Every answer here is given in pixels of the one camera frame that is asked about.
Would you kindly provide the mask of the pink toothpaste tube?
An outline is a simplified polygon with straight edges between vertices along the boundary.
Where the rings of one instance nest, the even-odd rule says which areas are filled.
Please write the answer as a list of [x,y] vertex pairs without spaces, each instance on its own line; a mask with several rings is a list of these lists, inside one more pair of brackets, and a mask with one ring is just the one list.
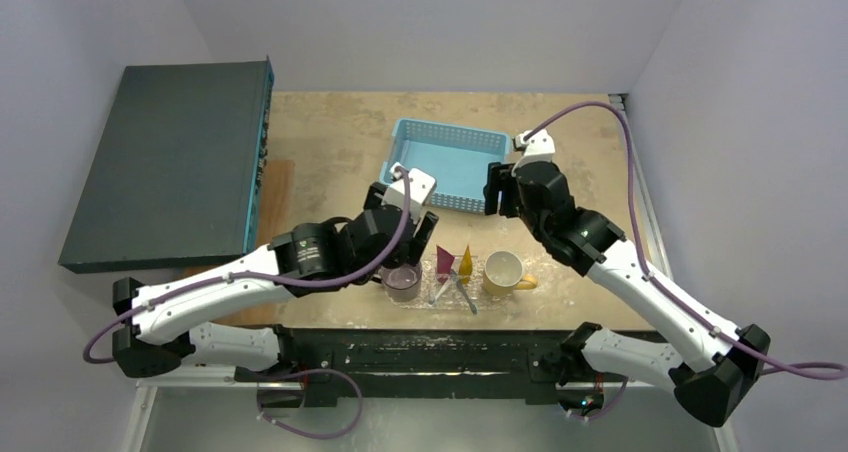
[[441,246],[436,247],[436,279],[439,283],[446,282],[451,274],[456,256]]

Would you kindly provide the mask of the light blue perforated basket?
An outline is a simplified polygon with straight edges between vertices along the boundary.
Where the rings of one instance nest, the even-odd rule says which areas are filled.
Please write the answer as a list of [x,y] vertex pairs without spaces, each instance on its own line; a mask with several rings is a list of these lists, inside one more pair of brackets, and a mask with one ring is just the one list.
[[390,166],[418,168],[436,179],[435,207],[482,215],[488,165],[502,163],[512,152],[512,138],[502,132],[402,118],[378,181],[387,184]]

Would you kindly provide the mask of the purple translucent mug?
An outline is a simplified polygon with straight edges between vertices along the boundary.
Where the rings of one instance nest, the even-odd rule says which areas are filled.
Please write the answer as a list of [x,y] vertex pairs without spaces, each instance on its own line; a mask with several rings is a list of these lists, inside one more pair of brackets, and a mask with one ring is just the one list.
[[387,296],[395,302],[416,299],[421,290],[421,265],[404,264],[397,268],[382,268],[380,281]]

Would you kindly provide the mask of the yellow toothpaste tube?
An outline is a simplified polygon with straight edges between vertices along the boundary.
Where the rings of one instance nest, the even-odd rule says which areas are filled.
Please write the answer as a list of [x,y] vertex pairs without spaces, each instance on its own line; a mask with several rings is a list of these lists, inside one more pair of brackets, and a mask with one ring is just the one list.
[[463,285],[467,285],[470,282],[473,276],[473,270],[473,256],[470,246],[467,245],[458,266],[459,279]]

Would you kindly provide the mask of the clear textured oval tray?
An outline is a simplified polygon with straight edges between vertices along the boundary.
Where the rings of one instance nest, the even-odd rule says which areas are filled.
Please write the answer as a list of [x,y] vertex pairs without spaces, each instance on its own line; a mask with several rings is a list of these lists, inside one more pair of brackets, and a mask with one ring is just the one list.
[[[454,285],[438,299],[435,305],[428,304],[429,296],[442,284],[436,279],[436,254],[431,253],[421,259],[422,281],[419,296],[409,302],[395,302],[389,300],[396,306],[405,309],[427,310],[427,311],[459,311],[470,313],[470,310]],[[476,304],[478,313],[483,311],[494,311],[504,308],[508,298],[494,297],[482,290],[482,261],[473,256],[473,276],[467,285],[464,285],[472,301]]]

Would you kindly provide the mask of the yellow mug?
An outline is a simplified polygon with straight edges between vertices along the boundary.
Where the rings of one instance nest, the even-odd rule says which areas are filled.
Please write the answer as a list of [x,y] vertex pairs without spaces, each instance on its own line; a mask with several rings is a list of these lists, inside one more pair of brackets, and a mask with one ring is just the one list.
[[494,297],[504,297],[515,291],[533,290],[538,280],[525,271],[522,260],[508,251],[490,254],[483,265],[482,290]]

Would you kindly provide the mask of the grey toothbrush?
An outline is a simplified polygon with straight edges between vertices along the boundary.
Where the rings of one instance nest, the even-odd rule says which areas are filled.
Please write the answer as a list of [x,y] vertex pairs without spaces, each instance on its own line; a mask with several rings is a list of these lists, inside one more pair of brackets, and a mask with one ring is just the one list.
[[467,292],[467,290],[466,290],[466,288],[465,288],[465,286],[462,282],[460,275],[455,270],[451,270],[450,271],[450,278],[453,282],[453,285],[455,286],[455,288],[457,289],[457,291],[459,292],[459,294],[461,295],[461,297],[464,299],[465,303],[467,304],[470,312],[473,315],[477,315],[478,309],[476,307],[476,304],[472,301],[471,297],[469,296],[469,294],[468,294],[468,292]]

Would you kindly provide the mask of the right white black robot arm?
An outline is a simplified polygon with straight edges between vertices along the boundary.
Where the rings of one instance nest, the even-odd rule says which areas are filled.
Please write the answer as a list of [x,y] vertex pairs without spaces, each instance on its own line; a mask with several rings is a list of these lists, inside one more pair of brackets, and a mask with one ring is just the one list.
[[611,372],[673,394],[692,417],[723,426],[761,376],[770,336],[709,310],[654,266],[603,214],[576,205],[551,162],[493,162],[484,212],[519,218],[558,263],[612,292],[646,320],[663,343],[584,323],[563,342],[561,364],[576,379]]

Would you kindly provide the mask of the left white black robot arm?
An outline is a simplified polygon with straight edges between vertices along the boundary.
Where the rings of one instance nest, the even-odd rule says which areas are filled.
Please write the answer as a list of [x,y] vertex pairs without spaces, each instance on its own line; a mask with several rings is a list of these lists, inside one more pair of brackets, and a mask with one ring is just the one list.
[[112,357],[129,378],[171,372],[182,364],[219,359],[284,381],[298,354],[275,326],[244,329],[218,319],[269,302],[335,292],[376,281],[383,269],[419,263],[438,222],[424,211],[436,188],[413,170],[407,180],[375,182],[355,218],[304,223],[223,266],[159,285],[125,277],[112,286],[118,326]]

